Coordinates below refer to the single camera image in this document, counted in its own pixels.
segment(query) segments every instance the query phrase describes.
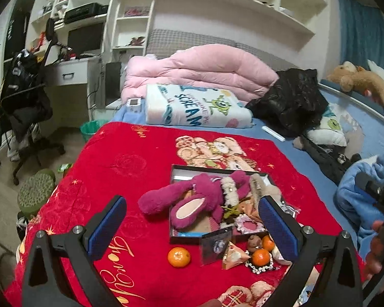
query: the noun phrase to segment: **green trash bin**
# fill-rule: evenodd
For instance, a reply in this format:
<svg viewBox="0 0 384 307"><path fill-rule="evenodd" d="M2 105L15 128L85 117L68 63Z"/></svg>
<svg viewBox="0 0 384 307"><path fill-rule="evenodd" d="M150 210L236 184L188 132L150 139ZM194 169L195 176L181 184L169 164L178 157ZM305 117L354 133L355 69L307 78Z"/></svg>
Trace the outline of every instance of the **green trash bin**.
<svg viewBox="0 0 384 307"><path fill-rule="evenodd" d="M92 120L84 123L80 127L81 134L83 135L84 141L88 140L93 136L103 125L108 123L108 120Z"/></svg>

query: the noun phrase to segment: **curtain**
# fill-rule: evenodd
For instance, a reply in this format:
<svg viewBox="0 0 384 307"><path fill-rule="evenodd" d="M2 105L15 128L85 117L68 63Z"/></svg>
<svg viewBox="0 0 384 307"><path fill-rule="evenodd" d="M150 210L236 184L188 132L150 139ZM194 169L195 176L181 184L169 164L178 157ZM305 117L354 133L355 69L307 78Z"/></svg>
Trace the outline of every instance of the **curtain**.
<svg viewBox="0 0 384 307"><path fill-rule="evenodd" d="M384 69L384 19L380 9L356 0L339 0L341 63L350 61L370 70L367 59Z"/></svg>

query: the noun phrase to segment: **desk drawer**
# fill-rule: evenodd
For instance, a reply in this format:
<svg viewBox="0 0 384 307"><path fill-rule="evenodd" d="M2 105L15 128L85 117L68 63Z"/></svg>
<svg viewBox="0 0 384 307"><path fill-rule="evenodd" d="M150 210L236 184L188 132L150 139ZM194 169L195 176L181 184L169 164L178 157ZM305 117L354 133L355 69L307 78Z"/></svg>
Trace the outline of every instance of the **desk drawer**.
<svg viewBox="0 0 384 307"><path fill-rule="evenodd" d="M88 83L88 61L68 61L46 68L45 79L49 86Z"/></svg>

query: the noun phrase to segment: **pink plush rabbit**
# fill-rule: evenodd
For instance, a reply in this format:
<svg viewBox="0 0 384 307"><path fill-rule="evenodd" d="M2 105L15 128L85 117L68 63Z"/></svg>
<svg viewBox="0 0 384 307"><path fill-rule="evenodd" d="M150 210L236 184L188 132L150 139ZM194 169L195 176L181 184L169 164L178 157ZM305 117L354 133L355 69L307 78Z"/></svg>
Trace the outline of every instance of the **pink plush rabbit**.
<svg viewBox="0 0 384 307"><path fill-rule="evenodd" d="M138 205L144 214L156 214L175 204L188 190L195 191L193 196L181 200L171 210L171 222L175 228L191 225L202 211L211 212L213 219L220 223L223 216L221 206L237 205L250 192L249 177L244 171L235 171L225 178L199 174L191 180L146 192L139 198Z"/></svg>

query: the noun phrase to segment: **metal bolt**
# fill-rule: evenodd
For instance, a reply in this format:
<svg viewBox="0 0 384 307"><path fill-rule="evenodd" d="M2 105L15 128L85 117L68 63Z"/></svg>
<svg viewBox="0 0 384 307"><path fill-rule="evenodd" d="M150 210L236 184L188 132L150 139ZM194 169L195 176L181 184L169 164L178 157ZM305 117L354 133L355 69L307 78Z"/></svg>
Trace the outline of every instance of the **metal bolt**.
<svg viewBox="0 0 384 307"><path fill-rule="evenodd" d="M348 239L350 237L350 233L348 233L347 231L342 231L342 237L344 239Z"/></svg>
<svg viewBox="0 0 384 307"><path fill-rule="evenodd" d="M36 233L36 237L38 238L42 238L44 236L45 236L45 231L43 231L42 229Z"/></svg>
<svg viewBox="0 0 384 307"><path fill-rule="evenodd" d="M313 234L314 233L314 229L311 226L304 226L303 227L303 232L306 233L306 234Z"/></svg>
<svg viewBox="0 0 384 307"><path fill-rule="evenodd" d="M72 228L72 232L74 234L80 234L82 231L83 231L83 227L81 225L77 225Z"/></svg>

